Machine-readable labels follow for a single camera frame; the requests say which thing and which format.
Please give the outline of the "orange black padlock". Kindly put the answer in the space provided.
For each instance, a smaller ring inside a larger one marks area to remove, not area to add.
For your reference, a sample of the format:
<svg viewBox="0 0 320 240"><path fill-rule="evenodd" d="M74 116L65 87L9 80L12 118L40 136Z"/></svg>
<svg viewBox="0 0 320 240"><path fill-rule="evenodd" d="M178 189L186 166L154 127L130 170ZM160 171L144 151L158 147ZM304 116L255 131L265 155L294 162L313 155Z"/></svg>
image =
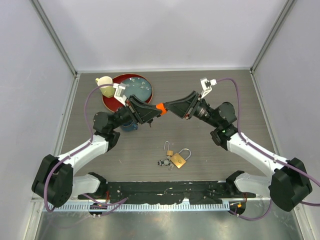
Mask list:
<svg viewBox="0 0 320 240"><path fill-rule="evenodd" d="M165 114L167 113L167 109L165 108L164 103L158 103L158 104L156 105L156 108L157 108L158 110L160 110L160 115L161 115L161 116L163 116L163 115L165 115Z"/></svg>

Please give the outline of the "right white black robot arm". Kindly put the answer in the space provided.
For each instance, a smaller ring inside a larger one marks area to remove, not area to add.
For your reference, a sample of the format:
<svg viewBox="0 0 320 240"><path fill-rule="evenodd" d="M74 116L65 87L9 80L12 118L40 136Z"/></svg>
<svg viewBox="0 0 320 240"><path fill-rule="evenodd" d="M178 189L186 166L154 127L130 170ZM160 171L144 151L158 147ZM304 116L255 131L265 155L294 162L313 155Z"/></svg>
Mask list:
<svg viewBox="0 0 320 240"><path fill-rule="evenodd" d="M242 157L264 174L235 172L225 186L230 197L252 193L270 198L280 209L290 212L313 191L301 160L296 157L288 160L266 150L234 126L237 117L230 102L212 108L193 91L184 98L164 103L164 108L182 119L195 117L214 127L210 135L217 146Z"/></svg>

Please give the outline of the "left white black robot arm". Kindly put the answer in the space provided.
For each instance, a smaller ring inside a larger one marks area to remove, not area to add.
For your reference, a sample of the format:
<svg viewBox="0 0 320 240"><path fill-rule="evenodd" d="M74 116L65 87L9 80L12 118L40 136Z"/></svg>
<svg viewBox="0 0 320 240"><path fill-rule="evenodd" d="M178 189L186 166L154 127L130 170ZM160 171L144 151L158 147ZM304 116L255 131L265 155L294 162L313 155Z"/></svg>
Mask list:
<svg viewBox="0 0 320 240"><path fill-rule="evenodd" d="M84 176L75 174L96 157L110 151L118 142L120 133L115 129L129 122L150 124L155 117L165 113L163 104L148 104L135 95L114 113L100 111L93 118L90 139L73 150L45 156L35 176L31 190L44 199L46 210L64 205L69 198L90 194L100 200L107 192L107 181L96 173Z"/></svg>

